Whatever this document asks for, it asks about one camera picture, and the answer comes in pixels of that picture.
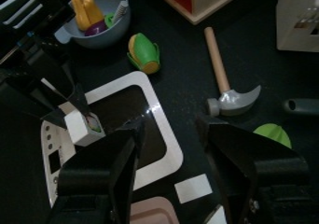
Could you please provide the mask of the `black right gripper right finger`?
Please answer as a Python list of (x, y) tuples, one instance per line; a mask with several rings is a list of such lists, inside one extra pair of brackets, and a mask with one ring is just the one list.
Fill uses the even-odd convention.
[(205, 115), (196, 119), (229, 224), (311, 224), (309, 171), (295, 151)]

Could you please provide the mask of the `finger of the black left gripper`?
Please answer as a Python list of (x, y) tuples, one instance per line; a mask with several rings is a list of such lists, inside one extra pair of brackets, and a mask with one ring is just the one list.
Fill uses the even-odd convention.
[(41, 82), (61, 98), (64, 98), (73, 105), (82, 115), (89, 113), (89, 107), (80, 83), (74, 83), (68, 78), (58, 78), (54, 81), (48, 81), (45, 78), (42, 78)]
[(61, 109), (44, 109), (41, 111), (41, 120), (45, 120), (56, 126), (65, 128), (65, 113)]

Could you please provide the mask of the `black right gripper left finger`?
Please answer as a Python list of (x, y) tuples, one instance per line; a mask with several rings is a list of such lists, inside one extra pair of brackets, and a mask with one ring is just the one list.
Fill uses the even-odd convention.
[(128, 224), (144, 122), (129, 120), (62, 165), (48, 224)]

